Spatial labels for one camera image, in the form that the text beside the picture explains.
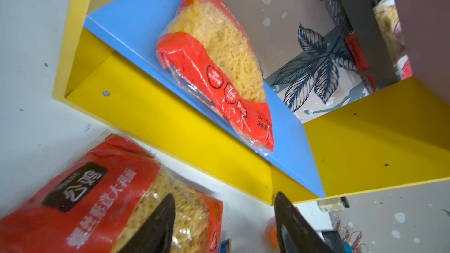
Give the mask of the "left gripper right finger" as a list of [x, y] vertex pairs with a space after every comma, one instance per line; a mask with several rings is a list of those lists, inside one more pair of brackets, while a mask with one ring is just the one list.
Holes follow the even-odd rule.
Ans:
[[275, 197], [274, 211], [281, 253], [333, 253], [282, 192]]

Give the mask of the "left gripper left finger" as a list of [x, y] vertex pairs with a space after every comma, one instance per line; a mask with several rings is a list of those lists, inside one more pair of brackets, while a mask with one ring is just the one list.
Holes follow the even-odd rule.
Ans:
[[169, 253], [175, 223], [175, 198], [168, 194], [119, 253]]

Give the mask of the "red macaroni bag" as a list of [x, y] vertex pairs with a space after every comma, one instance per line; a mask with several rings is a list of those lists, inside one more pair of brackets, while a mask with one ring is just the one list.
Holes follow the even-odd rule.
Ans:
[[190, 92], [258, 149], [275, 139], [263, 73], [243, 27], [222, 0], [183, 0], [157, 57]]

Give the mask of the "red noodle bag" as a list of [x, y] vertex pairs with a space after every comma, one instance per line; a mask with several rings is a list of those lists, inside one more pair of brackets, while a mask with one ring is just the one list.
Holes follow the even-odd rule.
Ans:
[[1, 219], [1, 251], [117, 253], [169, 194], [175, 199], [171, 251], [215, 253], [223, 203], [129, 139], [102, 135]]

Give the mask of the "blue shell pasta bag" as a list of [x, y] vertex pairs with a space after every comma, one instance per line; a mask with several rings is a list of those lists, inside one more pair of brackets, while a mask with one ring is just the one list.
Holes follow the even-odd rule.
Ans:
[[228, 238], [221, 242], [218, 253], [231, 253], [232, 252], [232, 239]]

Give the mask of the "orange pastatime pasta bag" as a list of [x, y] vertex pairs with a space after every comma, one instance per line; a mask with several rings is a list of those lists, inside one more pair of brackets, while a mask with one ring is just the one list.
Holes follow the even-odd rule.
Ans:
[[267, 237], [267, 240], [273, 249], [279, 249], [277, 225], [275, 217], [272, 217], [268, 220], [264, 231], [264, 235]]

